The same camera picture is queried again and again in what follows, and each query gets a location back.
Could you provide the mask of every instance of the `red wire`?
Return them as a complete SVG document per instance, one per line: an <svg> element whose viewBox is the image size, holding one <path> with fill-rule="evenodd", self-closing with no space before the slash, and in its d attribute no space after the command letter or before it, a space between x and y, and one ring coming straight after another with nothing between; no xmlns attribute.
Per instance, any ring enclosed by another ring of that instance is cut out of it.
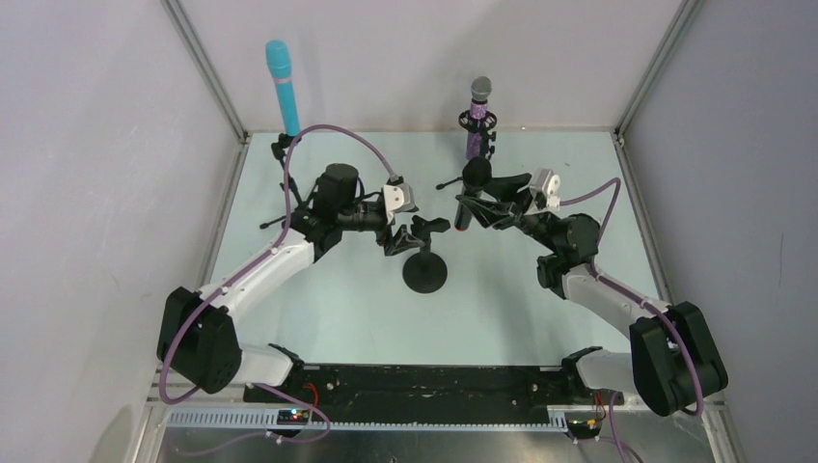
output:
<svg viewBox="0 0 818 463"><path fill-rule="evenodd" d="M597 417L599 416L599 407L602 407L602 418L600 420L604 420L608 417L608 412L605 411L605 401L602 400L602 394L597 392L593 397L594 403L597 405Z"/></svg>
<svg viewBox="0 0 818 463"><path fill-rule="evenodd" d="M307 385L304 386L304 389L309 389L309 390L313 391L313 407L317 407L318 406L318 389L315 387L315 384L307 383Z"/></svg>

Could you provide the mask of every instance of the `cyan microphone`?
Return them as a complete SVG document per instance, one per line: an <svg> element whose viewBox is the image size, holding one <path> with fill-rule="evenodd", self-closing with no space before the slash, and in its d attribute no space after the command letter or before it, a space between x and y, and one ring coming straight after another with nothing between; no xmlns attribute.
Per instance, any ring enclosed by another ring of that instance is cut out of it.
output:
<svg viewBox="0 0 818 463"><path fill-rule="evenodd" d="M463 168L463 196L479 198L485 185L491 181L491 162L482 156L473 157ZM472 211L463 203L457 204L454 228L463 232L472 223Z"/></svg>
<svg viewBox="0 0 818 463"><path fill-rule="evenodd" d="M481 76L472 81L472 106L469 108L469 116L477 121L477 127L483 125L488 111L488 96L491 95L491 80L486 76ZM480 143L482 136L479 132L469 132L466 140L466 159L472 159L480 155Z"/></svg>
<svg viewBox="0 0 818 463"><path fill-rule="evenodd" d="M269 41L267 49L267 67L276 84L276 95L282 111L284 128L287 135L294 137L301 131L298 123L298 109L295 106L295 92L292 90L292 62L289 51L283 41Z"/></svg>

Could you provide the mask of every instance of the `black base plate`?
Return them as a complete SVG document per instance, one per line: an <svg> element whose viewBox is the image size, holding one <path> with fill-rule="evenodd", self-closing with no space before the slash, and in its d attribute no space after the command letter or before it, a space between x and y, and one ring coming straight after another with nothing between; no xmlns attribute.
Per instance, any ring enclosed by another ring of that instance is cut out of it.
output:
<svg viewBox="0 0 818 463"><path fill-rule="evenodd" d="M547 405L593 403L564 371L539 367L352 366L307 364L279 390L336 422L531 424L549 422ZM261 389L245 402L280 403Z"/></svg>
<svg viewBox="0 0 818 463"><path fill-rule="evenodd" d="M415 254L403 264L403 282L420 294L443 287L448 275L446 263L434 253Z"/></svg>

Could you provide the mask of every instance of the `light blue table surface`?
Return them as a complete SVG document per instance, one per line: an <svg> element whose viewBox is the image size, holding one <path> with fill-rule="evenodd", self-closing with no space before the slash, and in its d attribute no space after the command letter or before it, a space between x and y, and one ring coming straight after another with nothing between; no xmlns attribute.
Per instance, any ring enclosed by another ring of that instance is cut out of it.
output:
<svg viewBox="0 0 818 463"><path fill-rule="evenodd" d="M455 194L435 185L463 168L466 133L373 132L375 144L413 186L419 214L453 220ZM284 213L278 184L282 169L270 144L277 135L257 133L247 153L213 278L231 272L280 232L261 222ZM492 160L497 177L552 168L562 179L563 199L580 196L621 176L607 132L500 132ZM358 142L337 133L311 133L295 149L292 176L302 192L327 164L355 166L367 191L380 188L386 172ZM611 191L565 207L560 215L585 212L601 221ZM411 214L399 214L410 223ZM517 230L468 231L432 236L432 250L449 268L446 285L418 294L401 278L414 251L385 258L374 235L346 233L343 241L307 270L273 292L237 328L242 341L275 342L307 362L425 365L558 365L590 345L627 351L627 340L594 313L560 300L536 279L536 258L549 251ZM619 202L597 263L619 280L656 297L628 192Z"/></svg>

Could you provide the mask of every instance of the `robotic arm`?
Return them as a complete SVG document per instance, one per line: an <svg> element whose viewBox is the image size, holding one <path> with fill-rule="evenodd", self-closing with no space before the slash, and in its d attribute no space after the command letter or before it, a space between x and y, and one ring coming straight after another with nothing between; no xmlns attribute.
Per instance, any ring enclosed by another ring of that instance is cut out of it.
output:
<svg viewBox="0 0 818 463"><path fill-rule="evenodd" d="M183 287L174 291L165 306L156 352L159 360L165 360L180 326L204 303L203 297L213 294L181 339L171 368L209 394L232 381L282 384L297 357L280 346L249 345L236 337L235 326L261 300L321 259L341 242L344 232L374 232L385 256L421 248L428 241L417 225L414 234L405 225L392 232L396 214L418 210L411 187L401 177L391 179L377 193L364 195L362 191L356 197L358 183L354 167L331 164L307 200L302 202L297 190L293 191L298 206L291 214L285 240L277 247L270 242L230 275L196 292ZM415 222L427 223L415 218Z"/></svg>
<svg viewBox="0 0 818 463"><path fill-rule="evenodd" d="M559 176L554 172L494 178L489 161L476 157L463 170L463 183L471 194L456 199L483 227L514 227L552 252L537 259L542 287L596 313L630 340L630 354L590 347L563 359L563 368L582 386L639 394L652 411L670 415L696 400L682 349L690 354L703 396L727 386L722 359L699 308L649 298L602 272L593 262L600 226L585 214L560 218L554 213L559 209ZM480 198L482 191L496 201Z"/></svg>

